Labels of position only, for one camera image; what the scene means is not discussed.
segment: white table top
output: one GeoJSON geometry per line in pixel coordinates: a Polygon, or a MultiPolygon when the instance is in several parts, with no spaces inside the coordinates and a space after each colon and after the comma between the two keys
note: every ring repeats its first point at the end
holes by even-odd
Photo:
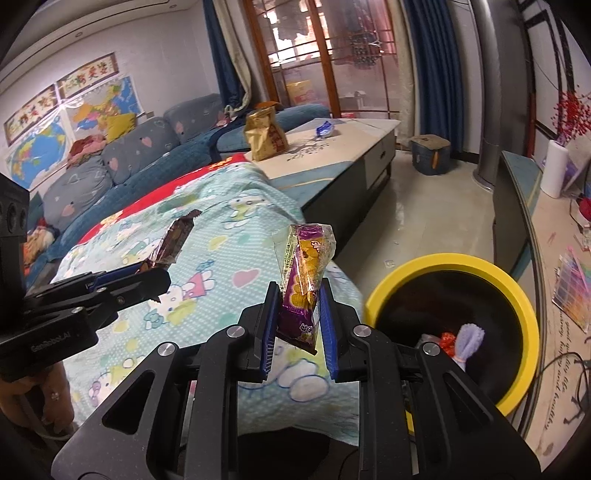
{"type": "Polygon", "coordinates": [[[269,179],[324,167],[343,161],[355,161],[393,131],[398,120],[328,119],[335,125],[331,137],[316,139],[316,127],[326,118],[316,118],[288,132],[288,151],[257,162],[269,179]]]}

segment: bed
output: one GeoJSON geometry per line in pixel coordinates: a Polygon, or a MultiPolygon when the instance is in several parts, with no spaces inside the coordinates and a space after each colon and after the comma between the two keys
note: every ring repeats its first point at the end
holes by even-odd
{"type": "MultiPolygon", "coordinates": [[[[112,270],[145,258],[172,221],[202,211],[160,297],[120,312],[99,343],[64,361],[75,420],[82,423],[158,344],[204,342],[264,301],[280,271],[271,234],[304,221],[295,200],[273,188],[243,155],[200,168],[154,190],[92,228],[62,260],[54,281],[112,270]]],[[[335,299],[362,314],[360,292],[331,262],[325,276],[335,299]]],[[[277,340],[262,384],[239,386],[239,433],[295,426],[357,444],[358,384],[329,378],[322,342],[316,356],[277,340]]]]}

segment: person's hand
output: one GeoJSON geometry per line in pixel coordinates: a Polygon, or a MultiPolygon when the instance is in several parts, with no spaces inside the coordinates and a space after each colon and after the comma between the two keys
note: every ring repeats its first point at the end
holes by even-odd
{"type": "Polygon", "coordinates": [[[44,424],[53,423],[55,433],[62,432],[73,422],[74,408],[66,370],[61,362],[34,377],[24,377],[12,383],[0,380],[0,409],[16,425],[32,428],[18,396],[24,395],[35,385],[40,386],[45,399],[41,421],[44,424]]]}
{"type": "Polygon", "coordinates": [[[40,387],[45,397],[41,421],[44,424],[53,423],[54,432],[60,433],[74,421],[70,384],[61,362],[53,366],[40,387]]]}

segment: trash bin rim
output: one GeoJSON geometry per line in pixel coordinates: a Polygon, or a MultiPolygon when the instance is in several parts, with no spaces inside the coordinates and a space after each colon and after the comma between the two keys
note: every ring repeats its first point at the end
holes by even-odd
{"type": "Polygon", "coordinates": [[[534,378],[540,354],[540,330],[534,309],[524,291],[499,267],[465,254],[442,253],[415,258],[388,274],[375,287],[365,304],[365,322],[375,327],[383,306],[405,283],[420,275],[444,270],[470,273],[486,280],[507,298],[515,311],[523,341],[521,362],[515,380],[496,405],[507,416],[525,397],[534,378]]]}

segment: blue curtain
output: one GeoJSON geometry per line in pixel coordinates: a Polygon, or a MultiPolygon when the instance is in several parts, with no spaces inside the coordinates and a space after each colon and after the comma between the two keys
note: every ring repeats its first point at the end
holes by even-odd
{"type": "Polygon", "coordinates": [[[421,133],[462,151],[464,97],[456,36],[446,0],[404,0],[417,62],[421,133]]]}
{"type": "Polygon", "coordinates": [[[213,0],[203,0],[203,12],[223,104],[238,108],[242,105],[245,91],[228,53],[213,0]]]}

